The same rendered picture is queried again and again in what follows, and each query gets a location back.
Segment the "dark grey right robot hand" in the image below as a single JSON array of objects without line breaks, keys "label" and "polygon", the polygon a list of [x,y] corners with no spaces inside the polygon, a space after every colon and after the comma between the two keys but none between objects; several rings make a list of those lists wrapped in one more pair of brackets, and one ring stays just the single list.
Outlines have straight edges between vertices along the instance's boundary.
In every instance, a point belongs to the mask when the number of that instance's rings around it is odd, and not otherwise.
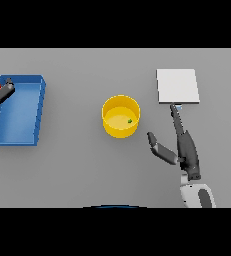
[{"label": "dark grey right robot hand", "polygon": [[200,163],[195,143],[188,130],[183,128],[180,114],[174,103],[170,104],[171,117],[176,132],[177,152],[160,144],[152,132],[147,133],[151,152],[170,165],[180,165],[188,175],[188,180],[200,180]]}]

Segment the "pale square scale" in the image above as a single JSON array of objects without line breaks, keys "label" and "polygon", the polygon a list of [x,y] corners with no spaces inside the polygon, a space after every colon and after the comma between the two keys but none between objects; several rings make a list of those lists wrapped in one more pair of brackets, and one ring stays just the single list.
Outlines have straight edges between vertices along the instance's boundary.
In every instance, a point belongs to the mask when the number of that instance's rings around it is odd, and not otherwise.
[{"label": "pale square scale", "polygon": [[199,104],[194,69],[157,69],[158,101],[161,104]]}]

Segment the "yellow bowl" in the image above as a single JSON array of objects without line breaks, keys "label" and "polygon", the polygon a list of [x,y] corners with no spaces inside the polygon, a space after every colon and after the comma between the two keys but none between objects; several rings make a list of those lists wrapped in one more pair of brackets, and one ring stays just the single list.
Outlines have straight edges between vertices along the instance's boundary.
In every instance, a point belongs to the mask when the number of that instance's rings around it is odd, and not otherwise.
[{"label": "yellow bowl", "polygon": [[113,138],[132,136],[138,128],[141,109],[135,99],[127,95],[115,95],[105,101],[101,118],[106,133]]}]

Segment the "thin dark arc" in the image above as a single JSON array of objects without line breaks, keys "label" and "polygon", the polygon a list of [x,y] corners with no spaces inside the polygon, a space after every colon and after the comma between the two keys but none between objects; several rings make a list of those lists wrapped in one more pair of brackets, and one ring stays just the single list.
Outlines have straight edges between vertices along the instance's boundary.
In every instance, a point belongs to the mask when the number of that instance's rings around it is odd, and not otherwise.
[{"label": "thin dark arc", "polygon": [[127,209],[127,208],[133,208],[133,209],[139,209],[139,208],[148,208],[147,206],[139,206],[139,205],[126,205],[126,204],[109,204],[109,205],[91,205],[91,206],[83,206],[82,208],[105,208],[105,209],[110,209],[110,208],[122,208],[122,209]]}]

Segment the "blue tray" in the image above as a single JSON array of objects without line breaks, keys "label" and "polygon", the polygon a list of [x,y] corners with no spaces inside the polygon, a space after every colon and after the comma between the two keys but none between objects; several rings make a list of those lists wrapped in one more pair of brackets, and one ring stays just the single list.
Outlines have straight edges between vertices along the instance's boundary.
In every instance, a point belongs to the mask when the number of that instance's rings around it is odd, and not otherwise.
[{"label": "blue tray", "polygon": [[42,75],[1,75],[15,92],[0,104],[0,146],[36,146],[39,141],[46,82]]}]

